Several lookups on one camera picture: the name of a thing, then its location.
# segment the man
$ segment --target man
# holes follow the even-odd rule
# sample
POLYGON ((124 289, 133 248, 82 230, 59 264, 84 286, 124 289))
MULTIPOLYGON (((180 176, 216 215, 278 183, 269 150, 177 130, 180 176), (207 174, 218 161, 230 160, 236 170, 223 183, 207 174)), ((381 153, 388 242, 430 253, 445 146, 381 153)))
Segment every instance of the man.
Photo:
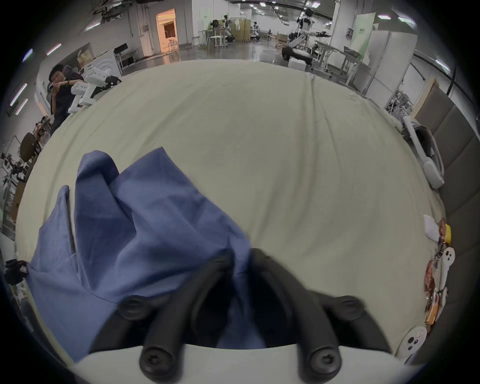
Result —
POLYGON ((68 108, 70 108, 75 98, 75 95, 72 95, 72 85, 84 80, 81 75, 75 72, 65 77, 62 70, 63 65, 57 64, 53 67, 48 77, 48 80, 54 84, 50 111, 55 120, 53 121, 50 134, 53 134, 68 116, 68 108))

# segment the desk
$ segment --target desk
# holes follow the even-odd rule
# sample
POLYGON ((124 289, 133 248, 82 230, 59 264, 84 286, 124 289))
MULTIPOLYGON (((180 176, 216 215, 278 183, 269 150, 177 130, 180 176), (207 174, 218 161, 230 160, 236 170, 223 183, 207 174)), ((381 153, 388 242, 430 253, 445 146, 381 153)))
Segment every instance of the desk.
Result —
POLYGON ((317 59, 316 59, 320 63, 320 66, 321 66, 321 69, 322 69, 323 72, 327 71, 328 58, 330 57, 330 54, 332 52, 338 52, 338 53, 345 56, 345 58, 343 60, 343 63, 342 63, 342 66, 340 68, 339 76, 342 76, 342 74, 345 72, 345 65, 347 64, 347 62, 353 63, 353 68, 351 69, 350 74, 348 75, 348 77, 345 80, 345 85, 349 86, 350 82, 353 81, 353 79, 355 78, 355 75, 357 74, 357 71, 358 71, 358 69, 360 67, 360 64, 362 62, 360 60, 358 60, 356 57, 354 57, 354 56, 352 56, 352 55, 350 55, 350 54, 348 54, 348 53, 346 53, 346 52, 344 52, 344 51, 342 51, 338 48, 335 48, 331 45, 322 43, 319 40, 315 40, 315 43, 317 43, 317 45, 320 48, 323 48, 321 52, 320 51, 318 52, 317 59))

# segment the door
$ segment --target door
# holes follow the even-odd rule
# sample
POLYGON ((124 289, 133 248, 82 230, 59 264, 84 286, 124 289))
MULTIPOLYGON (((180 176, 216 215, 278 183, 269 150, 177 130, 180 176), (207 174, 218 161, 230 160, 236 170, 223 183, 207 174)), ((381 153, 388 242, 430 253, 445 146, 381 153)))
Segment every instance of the door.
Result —
POLYGON ((175 9, 159 13, 156 16, 156 28, 158 41, 162 53, 178 49, 177 23, 175 21, 175 9))

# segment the wrinkled fabric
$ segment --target wrinkled fabric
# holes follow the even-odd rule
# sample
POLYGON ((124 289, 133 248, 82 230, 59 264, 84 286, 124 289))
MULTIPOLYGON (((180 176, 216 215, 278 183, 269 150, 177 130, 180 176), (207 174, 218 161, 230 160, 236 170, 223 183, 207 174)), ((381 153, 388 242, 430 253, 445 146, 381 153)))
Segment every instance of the wrinkled fabric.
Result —
POLYGON ((218 346, 264 346, 249 320, 247 237, 163 148, 121 174, 107 154, 84 155, 75 185, 76 249, 68 198, 69 188, 63 186, 39 231, 27 283, 45 324, 74 361, 88 353, 123 298, 173 291, 225 249, 235 253, 238 299, 218 346))

